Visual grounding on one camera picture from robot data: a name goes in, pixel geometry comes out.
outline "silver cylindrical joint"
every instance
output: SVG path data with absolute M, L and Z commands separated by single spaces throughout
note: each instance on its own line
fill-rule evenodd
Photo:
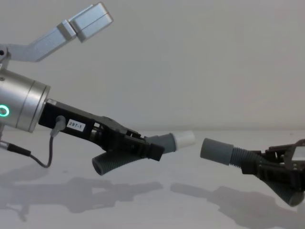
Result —
M 50 87 L 3 69 L 0 71 L 0 123 L 32 133 Z

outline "white cylindrical tip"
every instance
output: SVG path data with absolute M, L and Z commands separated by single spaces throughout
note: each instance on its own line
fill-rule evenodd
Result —
M 192 131 L 184 131 L 173 134 L 176 143 L 176 150 L 194 145 L 196 143 L 195 135 Z

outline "white table surface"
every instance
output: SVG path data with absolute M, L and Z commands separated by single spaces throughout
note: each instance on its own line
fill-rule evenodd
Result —
M 141 132 L 146 136 L 164 132 Z M 263 182 L 200 159 L 205 137 L 251 150 L 290 144 L 305 131 L 202 131 L 197 144 L 99 176 L 90 142 L 60 133 L 51 168 L 0 150 L 1 229 L 303 229 L 305 204 L 288 207 Z M 49 132 L 4 140 L 46 162 Z

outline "black cable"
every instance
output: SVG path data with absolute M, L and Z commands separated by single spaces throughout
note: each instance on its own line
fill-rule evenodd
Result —
M 48 163 L 45 165 L 42 163 L 37 157 L 33 156 L 32 154 L 29 155 L 30 158 L 32 158 L 34 161 L 36 161 L 41 167 L 44 168 L 49 168 L 51 163 L 52 163 L 52 158 L 53 158 L 53 139 L 54 137 L 50 137 L 50 142 L 49 142 L 49 160 Z

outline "silver aluminum arm segment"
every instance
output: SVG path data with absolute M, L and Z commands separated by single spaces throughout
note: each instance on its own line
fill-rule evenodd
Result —
M 103 3 L 91 5 L 29 45 L 0 44 L 0 62 L 5 57 L 23 62 L 39 62 L 74 38 L 85 42 L 113 22 Z

